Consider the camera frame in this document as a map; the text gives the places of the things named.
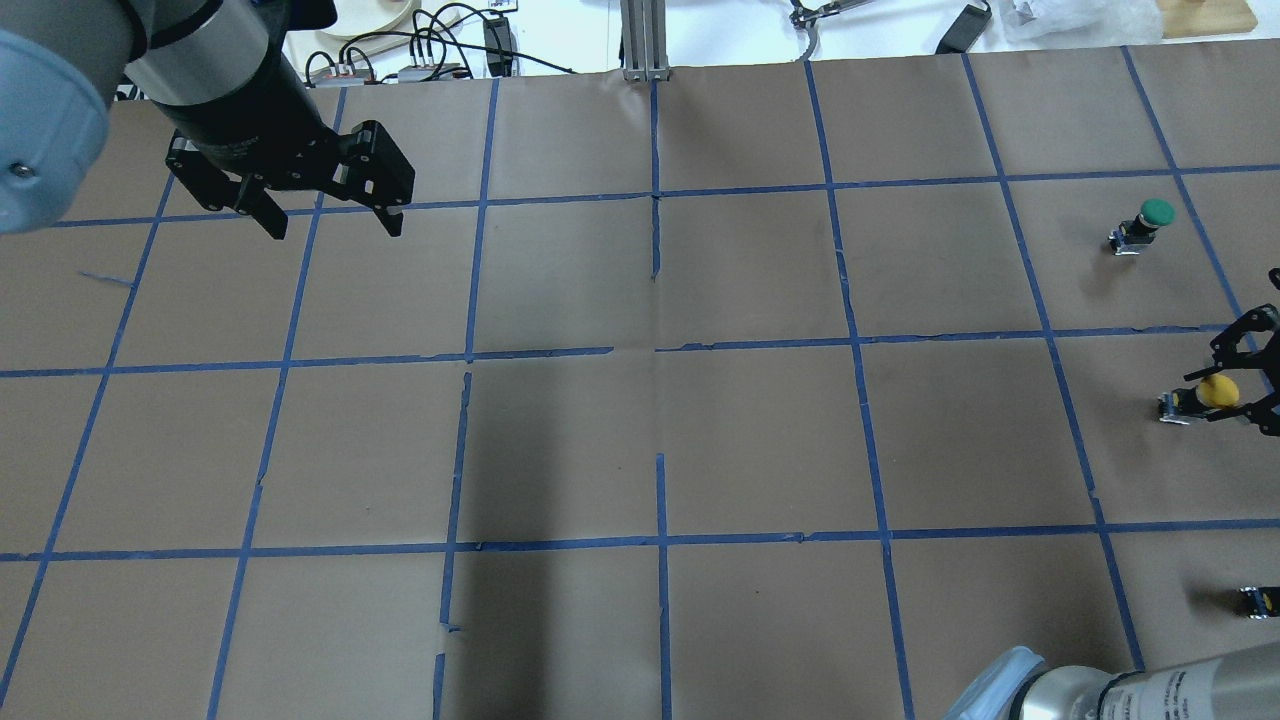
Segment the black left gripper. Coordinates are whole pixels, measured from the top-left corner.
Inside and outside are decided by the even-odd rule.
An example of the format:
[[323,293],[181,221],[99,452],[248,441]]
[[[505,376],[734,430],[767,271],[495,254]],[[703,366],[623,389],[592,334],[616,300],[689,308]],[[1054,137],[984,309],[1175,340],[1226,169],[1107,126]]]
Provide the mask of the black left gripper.
[[412,164],[378,120],[333,131],[282,51],[268,51],[251,77],[220,97],[152,100],[175,127],[166,167],[201,208],[250,217],[284,240],[288,215],[268,188],[320,190],[371,210],[390,237],[402,236]]

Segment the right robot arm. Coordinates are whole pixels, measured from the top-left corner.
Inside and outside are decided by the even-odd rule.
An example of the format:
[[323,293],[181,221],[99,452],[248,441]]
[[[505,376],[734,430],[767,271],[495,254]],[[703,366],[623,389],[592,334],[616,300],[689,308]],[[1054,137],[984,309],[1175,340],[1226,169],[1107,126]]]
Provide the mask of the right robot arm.
[[[1242,314],[1210,342],[1207,368],[1158,397],[1158,419],[1189,425],[1242,419],[1277,434],[1277,393],[1244,404],[1225,375],[1257,370],[1277,382],[1277,307]],[[1024,646],[1000,655],[946,719],[1275,719],[1279,647],[1271,642],[1157,670],[1050,667]]]

